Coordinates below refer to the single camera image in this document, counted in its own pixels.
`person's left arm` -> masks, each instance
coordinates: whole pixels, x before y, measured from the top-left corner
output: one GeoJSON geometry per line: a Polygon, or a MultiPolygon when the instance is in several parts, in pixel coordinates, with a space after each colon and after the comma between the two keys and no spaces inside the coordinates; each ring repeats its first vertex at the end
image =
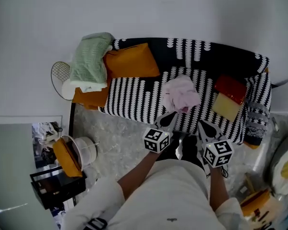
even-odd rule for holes
{"type": "Polygon", "coordinates": [[[150,152],[118,182],[101,178],[63,217],[62,230],[83,230],[94,218],[109,221],[125,200],[143,183],[159,154],[150,152]]]}

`black pants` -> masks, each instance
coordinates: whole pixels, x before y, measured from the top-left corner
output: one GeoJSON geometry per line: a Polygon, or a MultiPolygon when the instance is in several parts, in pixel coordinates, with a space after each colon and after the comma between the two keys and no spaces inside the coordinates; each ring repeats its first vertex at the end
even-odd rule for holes
{"type": "MultiPolygon", "coordinates": [[[[166,160],[166,159],[178,159],[176,156],[176,148],[179,146],[179,135],[174,133],[174,140],[171,142],[168,148],[161,153],[157,161],[166,160]]],[[[204,170],[204,167],[201,161],[197,158],[197,137],[196,136],[187,136],[182,140],[182,158],[191,162],[204,170]]]]}

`forearm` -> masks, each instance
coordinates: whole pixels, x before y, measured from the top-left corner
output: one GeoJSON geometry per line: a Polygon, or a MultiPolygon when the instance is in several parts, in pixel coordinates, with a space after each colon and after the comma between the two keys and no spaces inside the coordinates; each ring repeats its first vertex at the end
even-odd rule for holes
{"type": "Polygon", "coordinates": [[[159,155],[160,154],[153,152],[148,153],[134,169],[118,181],[118,184],[123,190],[125,199],[143,183],[159,155]]]}
{"type": "Polygon", "coordinates": [[[210,168],[210,206],[216,211],[226,200],[229,199],[221,168],[210,168]]]}

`person's right arm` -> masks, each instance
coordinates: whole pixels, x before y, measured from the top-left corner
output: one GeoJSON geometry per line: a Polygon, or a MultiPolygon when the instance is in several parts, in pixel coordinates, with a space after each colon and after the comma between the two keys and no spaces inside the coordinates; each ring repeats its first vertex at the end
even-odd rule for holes
{"type": "Polygon", "coordinates": [[[221,168],[210,168],[210,176],[210,206],[219,222],[227,230],[249,230],[250,226],[243,217],[239,202],[228,196],[221,168]]]}

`person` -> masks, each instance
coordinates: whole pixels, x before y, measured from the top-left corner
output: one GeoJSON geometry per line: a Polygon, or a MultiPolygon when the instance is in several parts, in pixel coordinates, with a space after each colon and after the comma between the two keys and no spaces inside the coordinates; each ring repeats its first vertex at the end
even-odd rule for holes
{"type": "Polygon", "coordinates": [[[240,205],[229,198],[220,168],[210,168],[210,200],[196,136],[174,140],[161,154],[149,152],[117,182],[98,179],[63,218],[62,230],[244,230],[240,205]]]}

